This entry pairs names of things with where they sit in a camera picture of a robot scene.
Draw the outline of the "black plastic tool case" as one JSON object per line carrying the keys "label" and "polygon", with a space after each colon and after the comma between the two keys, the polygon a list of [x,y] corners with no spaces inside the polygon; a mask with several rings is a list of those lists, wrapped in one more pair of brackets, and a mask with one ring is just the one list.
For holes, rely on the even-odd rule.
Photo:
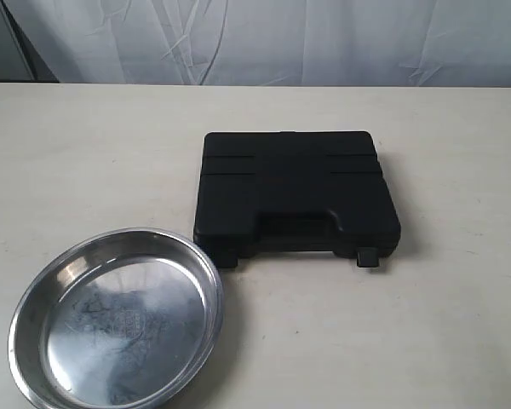
{"label": "black plastic tool case", "polygon": [[400,237],[367,131],[204,138],[193,239],[218,268],[262,253],[311,251],[375,268]]}

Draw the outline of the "round stainless steel tray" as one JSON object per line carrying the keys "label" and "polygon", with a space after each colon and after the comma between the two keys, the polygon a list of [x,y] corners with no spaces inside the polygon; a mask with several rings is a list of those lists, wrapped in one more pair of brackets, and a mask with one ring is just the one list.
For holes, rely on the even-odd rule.
{"label": "round stainless steel tray", "polygon": [[9,370],[37,408],[155,408],[197,376],[223,317],[221,277],[190,239],[101,233],[26,288],[9,325]]}

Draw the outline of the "dark vertical pole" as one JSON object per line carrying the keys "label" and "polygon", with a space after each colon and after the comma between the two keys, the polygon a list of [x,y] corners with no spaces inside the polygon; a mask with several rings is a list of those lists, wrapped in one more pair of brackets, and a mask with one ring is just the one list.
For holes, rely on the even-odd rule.
{"label": "dark vertical pole", "polygon": [[20,51],[20,56],[22,57],[30,77],[29,79],[22,79],[22,82],[57,84],[59,82],[58,78],[52,73],[41,55],[36,51],[32,42],[21,29],[3,0],[0,0],[0,8],[5,17],[5,21],[9,25],[9,30],[13,36],[15,45]]}

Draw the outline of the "white backdrop curtain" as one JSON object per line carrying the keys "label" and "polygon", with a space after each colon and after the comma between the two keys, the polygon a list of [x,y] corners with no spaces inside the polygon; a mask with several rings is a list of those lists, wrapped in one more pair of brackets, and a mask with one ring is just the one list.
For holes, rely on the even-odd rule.
{"label": "white backdrop curtain", "polygon": [[511,87],[511,1],[8,1],[62,83]]}

